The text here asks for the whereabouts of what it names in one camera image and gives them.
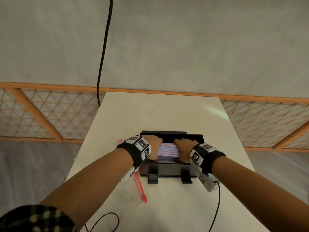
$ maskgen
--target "black cable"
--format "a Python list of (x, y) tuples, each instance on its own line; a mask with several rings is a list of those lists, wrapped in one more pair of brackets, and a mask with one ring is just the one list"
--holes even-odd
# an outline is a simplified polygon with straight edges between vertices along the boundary
[(103, 65), (103, 60), (104, 60), (104, 55), (105, 55), (105, 49), (106, 49), (106, 42), (107, 42), (107, 35), (108, 35), (109, 25), (110, 25), (110, 23), (111, 23), (111, 18), (112, 18), (113, 3), (114, 3), (114, 0), (109, 0), (109, 10), (108, 10), (108, 17), (107, 17), (106, 28), (105, 28), (104, 43), (103, 43), (103, 51), (102, 51), (102, 57), (101, 57), (101, 62), (100, 62), (100, 68), (99, 68), (99, 70), (98, 70), (98, 83), (97, 83), (98, 106), (101, 105), (101, 103), (100, 103), (100, 97), (99, 97), (99, 93), (98, 93), (98, 89), (99, 89), (99, 87), (100, 87), (100, 79), (101, 79), (102, 65)]
[(101, 216), (100, 219), (98, 219), (98, 221), (97, 221), (97, 222), (94, 224), (94, 226), (91, 228), (91, 230), (95, 227), (95, 225), (99, 222), (99, 220), (101, 220), (104, 216), (106, 216), (106, 215), (108, 215), (108, 214), (115, 214), (115, 215), (117, 216), (117, 218), (118, 218), (117, 226), (116, 226), (116, 228), (112, 231), (112, 232), (114, 232), (114, 231), (117, 229), (118, 225), (119, 225), (119, 216), (118, 216), (116, 213), (107, 213), (107, 214)]
[(213, 222), (212, 222), (212, 224), (211, 224), (211, 228), (209, 229), (208, 232), (211, 232), (212, 226), (214, 225), (214, 221), (215, 221), (215, 219), (216, 219), (216, 217), (217, 217), (217, 213), (218, 213), (219, 206), (220, 206), (220, 197), (221, 197), (220, 184), (219, 184), (218, 181), (214, 181), (214, 183), (218, 183), (218, 187), (219, 187), (219, 202), (218, 202), (218, 207), (217, 207), (217, 210), (216, 210), (216, 214), (214, 215), (214, 220), (213, 220)]

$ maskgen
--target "stack of cards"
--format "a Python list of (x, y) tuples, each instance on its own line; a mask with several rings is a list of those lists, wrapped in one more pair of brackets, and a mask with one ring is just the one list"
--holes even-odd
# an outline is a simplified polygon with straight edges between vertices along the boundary
[(179, 151), (173, 143), (162, 143), (158, 150), (158, 161), (175, 163), (179, 156)]

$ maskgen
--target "black tray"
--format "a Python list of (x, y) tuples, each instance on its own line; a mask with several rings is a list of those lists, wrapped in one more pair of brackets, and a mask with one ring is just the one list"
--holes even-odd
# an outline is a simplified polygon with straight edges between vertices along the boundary
[[(203, 135), (187, 134), (187, 132), (174, 131), (142, 131), (140, 135), (156, 135), (163, 139), (164, 143), (173, 143), (174, 139), (196, 140), (198, 143), (204, 143)], [(142, 177), (148, 177), (148, 183), (158, 183), (158, 178), (181, 178), (183, 184), (191, 184), (191, 178), (196, 178), (196, 168), (188, 163), (160, 163), (152, 160), (146, 160), (139, 167)]]

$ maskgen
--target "table surface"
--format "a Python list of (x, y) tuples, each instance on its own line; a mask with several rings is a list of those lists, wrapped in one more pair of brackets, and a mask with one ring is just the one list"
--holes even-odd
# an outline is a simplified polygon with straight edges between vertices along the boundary
[[(141, 130), (203, 134), (205, 142), (254, 170), (219, 98), (107, 92), (68, 179), (112, 151), (117, 139)], [(141, 182), (147, 203), (141, 203), (131, 193), (132, 182), (119, 183), (89, 220), (88, 228), (103, 214), (116, 212), (120, 217), (117, 232), (209, 230), (218, 205), (218, 191), (209, 193), (198, 179), (193, 179), (191, 185), (181, 184), (181, 179), (165, 178), (159, 178), (159, 184), (148, 184), (147, 178), (141, 178)], [(212, 231), (268, 231), (226, 187), (220, 187), (220, 208)], [(114, 215), (107, 217), (93, 231), (112, 231), (117, 219)]]

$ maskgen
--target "checkered fabric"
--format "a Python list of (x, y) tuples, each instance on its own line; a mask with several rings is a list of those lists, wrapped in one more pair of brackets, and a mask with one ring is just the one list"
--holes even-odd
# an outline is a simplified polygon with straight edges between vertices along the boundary
[(0, 231), (76, 232), (72, 220), (55, 207), (26, 205), (0, 218)]

